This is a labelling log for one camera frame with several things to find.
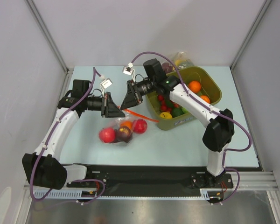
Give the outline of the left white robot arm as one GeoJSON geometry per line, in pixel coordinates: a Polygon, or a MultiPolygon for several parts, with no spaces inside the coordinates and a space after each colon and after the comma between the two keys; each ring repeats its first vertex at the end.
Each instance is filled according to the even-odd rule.
{"type": "Polygon", "coordinates": [[[103,118],[125,117],[113,102],[110,92],[101,97],[91,97],[93,84],[89,80],[73,81],[68,91],[58,103],[56,117],[44,139],[32,154],[24,154],[23,168],[31,186],[61,189],[65,184],[78,181],[88,187],[93,183],[93,174],[85,165],[62,165],[59,160],[63,146],[85,111],[98,111],[103,118]]]}

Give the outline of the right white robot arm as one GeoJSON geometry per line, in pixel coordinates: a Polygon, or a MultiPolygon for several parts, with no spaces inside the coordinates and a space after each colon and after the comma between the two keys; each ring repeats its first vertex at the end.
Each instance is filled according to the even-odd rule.
{"type": "Polygon", "coordinates": [[[123,68],[123,73],[132,79],[126,83],[127,92],[120,109],[141,104],[142,97],[153,91],[185,108],[205,127],[203,143],[209,150],[206,182],[211,187],[217,187],[223,181],[224,150],[234,135],[232,112],[228,109],[221,111],[205,102],[182,83],[180,74],[166,75],[157,59],[144,62],[143,67],[147,77],[140,82],[135,81],[132,63],[123,68]]]}

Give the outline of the clear zip bag orange seal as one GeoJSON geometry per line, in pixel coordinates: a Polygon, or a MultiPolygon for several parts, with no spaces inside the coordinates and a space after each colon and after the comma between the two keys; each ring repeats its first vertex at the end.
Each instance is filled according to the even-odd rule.
{"type": "Polygon", "coordinates": [[[124,113],[125,117],[113,118],[98,132],[98,139],[102,143],[126,146],[158,124],[158,120],[128,109],[124,110],[124,113]]]}

